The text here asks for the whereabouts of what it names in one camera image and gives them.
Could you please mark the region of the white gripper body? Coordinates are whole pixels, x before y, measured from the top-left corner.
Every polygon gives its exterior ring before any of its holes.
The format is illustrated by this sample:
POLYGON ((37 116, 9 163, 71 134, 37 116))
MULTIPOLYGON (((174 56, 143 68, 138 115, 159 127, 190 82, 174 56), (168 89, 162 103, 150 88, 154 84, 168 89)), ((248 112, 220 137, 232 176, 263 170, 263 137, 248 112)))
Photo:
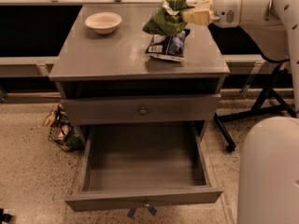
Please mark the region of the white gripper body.
POLYGON ((214 0, 214 21, 220 28, 234 28, 240 23, 243 0, 214 0))

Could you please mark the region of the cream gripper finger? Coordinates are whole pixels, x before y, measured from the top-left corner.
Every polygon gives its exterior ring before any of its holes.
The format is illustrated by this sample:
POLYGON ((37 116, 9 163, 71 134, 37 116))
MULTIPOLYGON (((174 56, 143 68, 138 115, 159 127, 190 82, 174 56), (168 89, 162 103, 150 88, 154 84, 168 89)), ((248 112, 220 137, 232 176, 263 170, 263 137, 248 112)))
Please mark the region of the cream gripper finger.
POLYGON ((212 10, 213 9, 213 5, 214 5, 214 1, 213 0, 203 0, 200 1, 198 3, 196 3, 194 5, 195 9, 208 9, 208 10, 212 10))
POLYGON ((181 16, 187 23, 208 26, 212 23, 213 12, 209 9, 184 10, 181 16))

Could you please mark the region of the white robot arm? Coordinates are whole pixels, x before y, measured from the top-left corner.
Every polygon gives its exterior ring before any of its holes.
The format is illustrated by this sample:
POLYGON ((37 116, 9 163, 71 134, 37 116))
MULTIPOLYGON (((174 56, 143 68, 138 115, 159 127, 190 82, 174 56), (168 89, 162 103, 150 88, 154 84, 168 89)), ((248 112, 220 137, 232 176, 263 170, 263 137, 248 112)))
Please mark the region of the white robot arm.
MULTIPOLYGON (((185 21, 221 28, 280 27, 299 102, 299 0, 201 0, 185 21)), ((241 152, 236 224, 299 224, 299 118, 273 117, 249 131, 241 152)))

